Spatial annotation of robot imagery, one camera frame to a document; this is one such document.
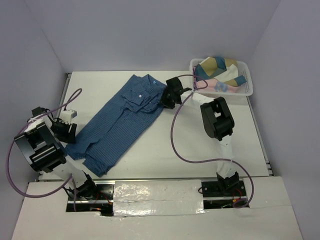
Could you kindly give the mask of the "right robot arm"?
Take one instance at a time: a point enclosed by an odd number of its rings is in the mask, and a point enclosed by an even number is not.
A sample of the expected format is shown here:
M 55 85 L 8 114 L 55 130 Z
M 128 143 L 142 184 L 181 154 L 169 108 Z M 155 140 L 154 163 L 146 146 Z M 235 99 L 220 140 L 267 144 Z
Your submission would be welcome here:
M 178 158 L 190 164 L 202 164 L 210 162 L 233 162 L 233 157 L 214 158 L 201 161 L 192 161 L 183 158 L 177 151 L 174 143 L 174 127 L 183 106 L 188 106 L 201 113 L 201 119 L 205 133 L 211 138 L 219 142 L 222 150 L 228 154 L 232 153 L 231 136 L 235 121 L 229 109 L 229 106 L 223 97 L 206 97 L 199 93 L 195 93 L 190 87 L 184 88 L 179 77 L 173 77 L 166 81 L 166 87 L 162 94 L 160 103 L 166 109 L 176 110 L 170 128 L 170 143 L 173 152 Z

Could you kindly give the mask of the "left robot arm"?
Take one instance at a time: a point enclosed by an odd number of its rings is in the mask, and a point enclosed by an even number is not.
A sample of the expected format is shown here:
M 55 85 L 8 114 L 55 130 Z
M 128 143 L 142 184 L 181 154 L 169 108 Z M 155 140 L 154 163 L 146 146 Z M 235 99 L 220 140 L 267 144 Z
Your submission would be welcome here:
M 98 195 L 98 186 L 89 174 L 76 168 L 67 160 L 63 143 L 76 142 L 77 124 L 72 120 L 75 110 L 62 110 L 60 117 L 54 118 L 49 109 L 36 107 L 28 119 L 28 126 L 14 138 L 14 142 L 36 172 L 52 173 L 66 181 L 72 177 L 69 192 L 77 199 L 93 199 Z

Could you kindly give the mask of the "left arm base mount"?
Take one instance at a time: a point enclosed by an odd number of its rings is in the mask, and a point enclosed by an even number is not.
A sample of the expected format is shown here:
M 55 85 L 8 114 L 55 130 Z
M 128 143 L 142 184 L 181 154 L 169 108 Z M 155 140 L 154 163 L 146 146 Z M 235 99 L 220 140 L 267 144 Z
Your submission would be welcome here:
M 66 212 L 98 213 L 101 216 L 112 217 L 115 182 L 100 181 L 95 184 L 97 194 L 89 198 L 78 197 L 74 202 L 74 196 L 68 193 Z

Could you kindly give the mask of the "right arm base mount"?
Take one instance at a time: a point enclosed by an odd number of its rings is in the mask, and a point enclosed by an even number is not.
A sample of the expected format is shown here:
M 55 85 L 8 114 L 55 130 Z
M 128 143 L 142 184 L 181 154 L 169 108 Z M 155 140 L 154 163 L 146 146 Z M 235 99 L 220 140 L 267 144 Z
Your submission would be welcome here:
M 234 206 L 242 208 L 248 201 L 244 182 L 240 180 L 237 185 L 221 190 L 218 181 L 203 181 L 198 192 L 203 197 L 203 208 L 232 209 Z

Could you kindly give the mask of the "blue checked long sleeve shirt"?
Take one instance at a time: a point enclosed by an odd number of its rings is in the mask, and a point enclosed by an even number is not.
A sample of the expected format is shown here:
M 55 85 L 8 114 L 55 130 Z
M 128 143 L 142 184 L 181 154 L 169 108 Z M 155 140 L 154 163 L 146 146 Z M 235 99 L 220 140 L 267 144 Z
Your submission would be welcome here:
M 132 75 L 123 87 L 65 148 L 73 160 L 84 159 L 98 177 L 113 168 L 125 152 L 160 116 L 166 85 L 151 75 Z

